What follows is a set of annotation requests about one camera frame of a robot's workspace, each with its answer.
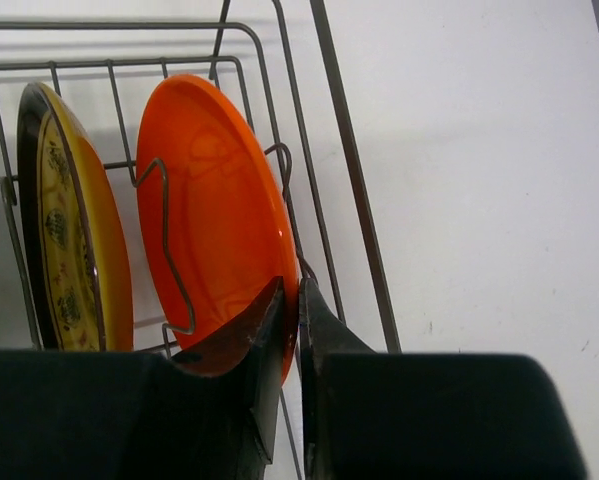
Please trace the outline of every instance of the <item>patterned plate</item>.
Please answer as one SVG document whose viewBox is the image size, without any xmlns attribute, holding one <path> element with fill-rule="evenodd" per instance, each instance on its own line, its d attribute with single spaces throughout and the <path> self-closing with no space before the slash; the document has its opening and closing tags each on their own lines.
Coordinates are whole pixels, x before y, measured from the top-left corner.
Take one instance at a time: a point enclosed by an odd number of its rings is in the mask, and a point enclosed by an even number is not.
<svg viewBox="0 0 599 480">
<path fill-rule="evenodd" d="M 106 172 L 79 121 L 41 83 L 21 96 L 17 164 L 44 348 L 131 351 L 130 267 Z"/>
</svg>

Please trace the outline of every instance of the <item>white surface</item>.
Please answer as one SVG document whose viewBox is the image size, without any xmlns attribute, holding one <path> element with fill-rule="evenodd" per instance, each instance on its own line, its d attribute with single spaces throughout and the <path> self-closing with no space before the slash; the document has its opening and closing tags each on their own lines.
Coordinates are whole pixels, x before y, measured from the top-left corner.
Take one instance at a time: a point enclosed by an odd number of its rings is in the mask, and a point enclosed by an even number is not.
<svg viewBox="0 0 599 480">
<path fill-rule="evenodd" d="M 187 0 L 99 0 L 63 4 L 57 12 L 59 1 L 1 1 L 0 15 L 211 18 L 219 3 L 210 9 Z M 233 3 L 232 18 L 255 19 L 264 39 L 282 137 L 296 157 L 292 191 L 304 249 L 329 294 L 274 12 L 265 0 Z M 383 348 L 310 9 L 307 0 L 286 3 L 348 322 L 371 346 Z M 534 356 L 555 380 L 592 477 L 599 478 L 599 38 L 590 2 L 330 0 L 328 8 L 404 350 Z M 66 35 L 45 36 L 44 42 L 73 55 L 105 56 L 122 38 Z M 130 38 L 134 46 L 123 53 L 190 51 L 177 43 L 181 35 Z M 250 55 L 246 74 L 266 145 L 271 136 L 258 72 L 243 39 L 229 34 L 224 51 Z M 168 43 L 151 46 L 154 40 Z M 31 36 L 0 35 L 0 55 L 11 55 L 3 47 L 9 42 L 33 57 L 53 51 L 35 47 Z M 195 45 L 211 49 L 208 42 Z M 122 101 L 131 132 L 157 80 L 156 74 L 120 80 L 126 82 Z M 23 83 L 0 84 L 10 133 Z M 234 92 L 234 85 L 226 88 Z M 105 96 L 93 100 L 99 92 Z M 107 80 L 66 82 L 64 96 L 102 156 L 121 159 Z M 123 182 L 123 176 L 113 178 L 137 317 L 150 318 L 159 305 L 145 270 L 134 194 Z M 25 344 L 13 267 L 0 219 L 0 345 Z M 300 437 L 296 379 L 286 390 Z M 293 478 L 281 422 L 276 458 L 267 478 Z"/>
</svg>

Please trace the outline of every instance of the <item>dish rack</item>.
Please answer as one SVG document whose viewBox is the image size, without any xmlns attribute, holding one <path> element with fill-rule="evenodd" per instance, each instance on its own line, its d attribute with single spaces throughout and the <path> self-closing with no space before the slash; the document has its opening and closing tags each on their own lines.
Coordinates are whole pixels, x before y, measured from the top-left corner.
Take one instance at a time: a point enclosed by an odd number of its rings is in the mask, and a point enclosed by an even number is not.
<svg viewBox="0 0 599 480">
<path fill-rule="evenodd" d="M 288 36 L 288 30 L 286 26 L 286 20 L 284 17 L 282 5 L 280 0 L 272 0 L 275 8 L 279 34 L 281 37 L 281 44 L 283 49 L 283 57 L 287 69 L 288 81 L 290 85 L 290 92 L 292 96 L 292 103 L 295 110 L 295 116 L 297 120 L 297 126 L 299 130 L 299 138 L 301 141 L 302 155 L 306 165 L 306 171 L 308 176 L 308 182 L 312 195 L 312 201 L 314 204 L 314 211 L 316 215 L 317 224 L 319 227 L 321 243 L 323 246 L 323 252 L 325 256 L 328 277 L 332 293 L 334 297 L 335 310 L 338 318 L 345 323 L 345 314 L 343 303 L 341 300 L 341 293 L 339 289 L 339 282 L 337 279 L 337 273 L 335 270 L 332 249 L 328 238 L 328 231 L 326 222 L 324 219 L 323 208 L 319 195 L 319 189 L 317 185 L 317 178 L 313 166 L 313 160 L 310 150 L 310 144 L 308 141 L 308 134 L 306 130 L 306 123 L 304 120 L 302 104 L 300 100 L 299 87 L 297 83 L 297 77 L 295 74 L 295 67 L 292 58 L 292 52 L 290 48 L 290 41 Z M 323 0 L 310 0 L 312 7 L 313 18 L 317 29 L 317 35 L 319 37 L 319 44 L 321 47 L 322 57 L 326 74 L 328 77 L 328 83 L 330 86 L 330 93 L 332 97 L 333 106 L 335 109 L 335 115 L 339 127 L 341 136 L 342 146 L 346 158 L 347 168 L 350 176 L 350 184 L 353 190 L 355 199 L 355 206 L 357 209 L 359 221 L 361 224 L 361 231 L 363 235 L 364 245 L 366 248 L 366 254 L 368 258 L 368 264 L 370 266 L 370 272 L 373 280 L 375 295 L 379 307 L 380 319 L 382 328 L 384 331 L 384 337 L 388 351 L 399 352 L 399 339 L 397 336 L 397 329 L 395 326 L 394 315 L 392 312 L 392 305 L 390 302 L 390 296 L 388 292 L 387 282 L 383 270 L 383 264 L 379 251 L 379 245 L 377 241 L 376 232 L 374 229 L 372 213 L 368 201 L 368 196 L 365 188 L 365 182 L 363 172 L 361 169 L 361 163 L 357 147 L 355 143 L 354 132 L 352 129 L 352 123 L 348 112 L 348 105 L 345 98 L 343 83 L 339 72 L 337 63 L 336 53 L 331 38 L 330 27 L 328 24 L 328 18 L 326 10 L 323 4 Z M 61 84 L 57 72 L 61 69 L 82 69 L 89 67 L 100 67 L 107 69 L 108 77 L 110 80 L 110 88 L 112 90 L 115 111 L 117 115 L 119 134 L 121 136 L 123 151 L 125 154 L 125 160 L 106 163 L 104 167 L 107 170 L 127 168 L 130 176 L 130 180 L 135 187 L 139 187 L 143 178 L 146 175 L 151 174 L 154 171 L 160 171 L 164 186 L 164 224 L 167 225 L 167 173 L 163 167 L 163 163 L 155 161 L 151 164 L 151 168 L 147 170 L 141 178 L 136 178 L 134 173 L 134 161 L 131 156 L 130 143 L 128 140 L 128 133 L 124 122 L 124 116 L 121 109 L 121 102 L 119 97 L 118 83 L 115 68 L 116 67 L 138 67 L 138 66 L 160 66 L 164 78 L 168 76 L 168 67 L 178 64 L 201 64 L 206 65 L 208 68 L 209 80 L 213 81 L 218 88 L 219 73 L 217 66 L 222 63 L 229 63 L 234 65 L 236 69 L 239 89 L 242 96 L 242 102 L 244 105 L 244 113 L 248 124 L 254 129 L 253 115 L 250 107 L 248 89 L 244 77 L 243 66 L 240 59 L 232 55 L 221 54 L 222 40 L 225 31 L 237 30 L 245 33 L 252 41 L 256 51 L 257 63 L 261 76 L 261 84 L 263 86 L 263 92 L 265 96 L 265 104 L 267 113 L 269 116 L 270 127 L 272 130 L 273 145 L 265 150 L 266 155 L 276 154 L 279 171 L 282 179 L 282 195 L 286 201 L 288 216 L 293 231 L 295 246 L 298 254 L 299 265 L 302 276 L 314 277 L 314 272 L 310 268 L 308 262 L 303 257 L 303 250 L 301 245 L 301 239 L 297 229 L 297 221 L 295 218 L 295 212 L 293 207 L 293 199 L 290 191 L 290 174 L 292 171 L 292 155 L 290 149 L 283 142 L 279 126 L 277 123 L 277 116 L 275 113 L 275 104 L 272 97 L 271 83 L 268 76 L 268 69 L 266 65 L 266 59 L 264 55 L 264 49 L 260 38 L 257 33 L 247 24 L 228 21 L 228 11 L 230 7 L 230 0 L 223 0 L 221 13 L 219 19 L 216 22 L 197 22 L 197 21 L 115 21 L 115 22 L 101 22 L 101 21 L 0 21 L 0 30 L 2 31 L 14 31 L 14 30 L 80 30 L 80 31 L 164 31 L 164 30 L 206 30 L 216 32 L 214 40 L 214 48 L 211 54 L 206 56 L 183 56 L 183 57 L 144 57 L 144 58 L 101 58 L 92 60 L 42 60 L 42 61 L 21 61 L 11 62 L 4 61 L 0 62 L 0 72 L 22 72 L 30 70 L 42 70 L 50 72 L 52 78 L 52 84 L 55 91 L 61 95 Z M 25 303 L 26 315 L 28 320 L 28 328 L 30 332 L 30 339 L 34 348 L 41 348 L 41 342 L 39 340 L 39 333 L 37 329 L 37 321 L 35 317 L 34 305 L 32 302 L 32 295 L 30 292 L 30 279 L 26 269 L 26 263 L 24 258 L 24 252 L 21 247 L 21 240 L 17 223 L 15 220 L 13 206 L 17 204 L 17 193 L 15 183 L 17 182 L 17 175 L 13 174 L 11 167 L 11 160 L 6 144 L 6 135 L 4 131 L 4 125 L 2 121 L 2 114 L 0 110 L 0 150 L 3 161 L 3 168 L 5 174 L 0 176 L 0 192 L 1 201 L 4 207 L 4 214 L 7 221 L 8 231 L 12 242 L 12 250 L 16 260 L 17 269 L 19 273 L 19 279 L 21 282 L 21 289 L 23 292 L 23 298 Z M 170 258 L 168 254 L 167 244 L 167 229 L 164 228 L 164 241 L 163 248 L 166 253 L 166 258 Z M 183 287 L 183 284 L 178 276 L 176 265 L 170 262 L 173 275 L 177 279 L 177 284 L 186 300 L 186 304 L 191 312 L 191 324 L 189 329 L 183 329 L 184 333 L 191 333 L 194 329 L 194 310 L 190 302 L 189 296 Z M 169 356 L 170 348 L 176 345 L 176 342 L 170 341 L 167 333 L 168 329 L 172 327 L 166 323 L 162 325 L 162 332 L 164 341 L 162 344 L 155 345 L 153 347 L 143 349 L 146 352 L 159 352 L 165 351 Z M 288 409 L 286 401 L 281 394 L 281 405 L 284 414 L 285 425 L 288 429 L 288 434 L 291 443 L 292 454 L 294 458 L 295 468 L 298 478 L 302 478 L 301 470 L 299 467 L 299 458 L 297 455 L 297 449 L 294 443 L 294 436 L 291 429 L 291 424 L 288 416 Z"/>
</svg>

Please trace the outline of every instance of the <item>orange plate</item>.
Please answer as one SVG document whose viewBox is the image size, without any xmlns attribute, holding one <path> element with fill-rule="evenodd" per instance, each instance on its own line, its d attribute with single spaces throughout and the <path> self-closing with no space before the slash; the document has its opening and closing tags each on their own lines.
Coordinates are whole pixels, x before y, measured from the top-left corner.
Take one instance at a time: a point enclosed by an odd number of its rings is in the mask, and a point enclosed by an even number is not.
<svg viewBox="0 0 599 480">
<path fill-rule="evenodd" d="M 169 248 L 197 320 L 182 348 L 203 340 L 241 313 L 273 276 L 286 292 L 284 376 L 297 331 L 298 274 L 281 193 L 266 157 L 239 111 L 193 75 L 164 80 L 141 120 L 137 177 L 154 158 L 169 177 Z M 185 302 L 162 249 L 162 180 L 152 173 L 137 189 L 150 272 L 168 322 L 188 326 Z"/>
</svg>

